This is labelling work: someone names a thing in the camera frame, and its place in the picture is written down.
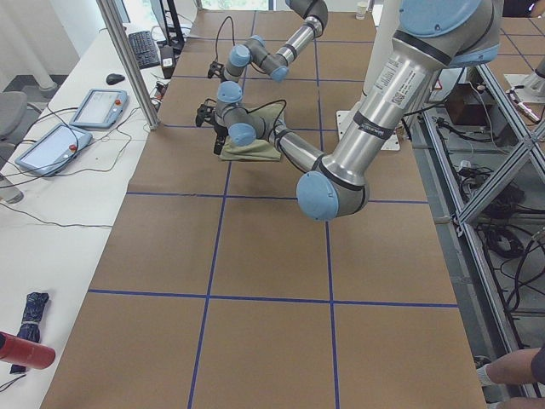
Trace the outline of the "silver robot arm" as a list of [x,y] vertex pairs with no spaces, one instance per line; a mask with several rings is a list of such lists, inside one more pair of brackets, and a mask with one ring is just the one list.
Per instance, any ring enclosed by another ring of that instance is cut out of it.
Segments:
[[503,4],[500,1],[403,1],[393,49],[378,78],[353,114],[333,153],[307,143],[283,119],[247,110],[238,80],[249,64],[282,81],[290,64],[327,26],[323,1],[292,1],[302,26],[276,53],[257,36],[232,48],[222,70],[215,128],[239,146],[263,140],[301,170],[296,196],[310,218],[329,221],[360,211],[368,202],[364,173],[433,75],[446,68],[477,66],[496,58]]
[[222,82],[237,83],[246,66],[251,64],[273,81],[282,82],[290,71],[290,65],[302,50],[324,34],[329,17],[325,1],[286,1],[285,3],[303,19],[301,26],[283,43],[277,41],[279,48],[274,52],[267,48],[266,40],[259,35],[253,35],[243,43],[234,45],[221,69]]

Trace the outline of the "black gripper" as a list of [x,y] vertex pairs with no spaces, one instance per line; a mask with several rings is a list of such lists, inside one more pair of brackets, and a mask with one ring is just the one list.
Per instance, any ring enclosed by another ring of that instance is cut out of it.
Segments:
[[216,140],[214,145],[214,154],[215,155],[221,155],[222,149],[225,145],[225,140],[228,137],[228,128],[225,126],[216,124],[214,126],[215,133],[216,133]]

